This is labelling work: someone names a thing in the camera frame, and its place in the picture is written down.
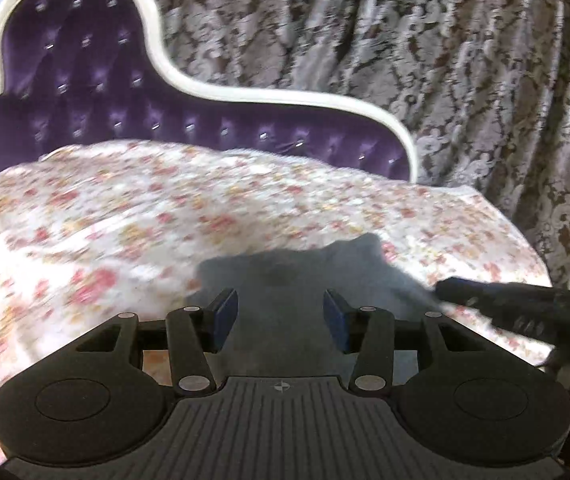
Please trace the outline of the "grey damask curtain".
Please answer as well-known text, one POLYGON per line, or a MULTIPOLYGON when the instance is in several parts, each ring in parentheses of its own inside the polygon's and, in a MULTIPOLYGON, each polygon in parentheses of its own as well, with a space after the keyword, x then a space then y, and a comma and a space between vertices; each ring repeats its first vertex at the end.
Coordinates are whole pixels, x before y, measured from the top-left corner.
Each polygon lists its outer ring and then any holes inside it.
POLYGON ((227 87, 350 96, 410 133, 570 289, 570 0, 156 0, 172 63, 227 87))

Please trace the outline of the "purple tufted chaise sofa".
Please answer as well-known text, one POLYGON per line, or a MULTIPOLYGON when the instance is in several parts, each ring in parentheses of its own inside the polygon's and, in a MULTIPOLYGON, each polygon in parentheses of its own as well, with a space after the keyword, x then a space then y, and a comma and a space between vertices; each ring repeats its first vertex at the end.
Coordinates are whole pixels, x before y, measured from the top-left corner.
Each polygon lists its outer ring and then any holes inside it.
POLYGON ((253 148, 407 182, 418 174, 411 135, 373 104, 186 76, 166 54, 156 0, 2 0, 0 171, 128 139, 253 148))

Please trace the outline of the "floral bed cover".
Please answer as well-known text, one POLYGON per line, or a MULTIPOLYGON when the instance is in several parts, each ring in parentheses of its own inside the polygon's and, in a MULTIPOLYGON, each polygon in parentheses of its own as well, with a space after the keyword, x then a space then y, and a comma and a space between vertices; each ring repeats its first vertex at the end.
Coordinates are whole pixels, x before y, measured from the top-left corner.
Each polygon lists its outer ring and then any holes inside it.
POLYGON ((61 148, 4 170, 0 385, 118 312, 162 318, 196 292, 204 260, 366 233, 428 286, 451 275, 550 281, 524 236, 473 188, 134 141, 61 148))

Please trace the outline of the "grey argyle knit sweater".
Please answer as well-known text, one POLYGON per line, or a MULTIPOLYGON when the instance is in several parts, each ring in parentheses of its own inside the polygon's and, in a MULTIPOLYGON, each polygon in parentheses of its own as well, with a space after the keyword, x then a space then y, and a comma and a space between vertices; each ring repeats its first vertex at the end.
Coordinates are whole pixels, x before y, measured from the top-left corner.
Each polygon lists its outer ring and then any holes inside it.
POLYGON ((328 289, 352 307, 384 309, 400 321, 417 322, 439 307, 430 289, 387 263, 375 234, 317 249, 213 258, 200 263, 196 278, 189 304, 204 307, 227 288, 238 293, 224 347, 207 357, 217 382, 230 376, 349 379, 355 357, 337 349, 324 323, 328 289))

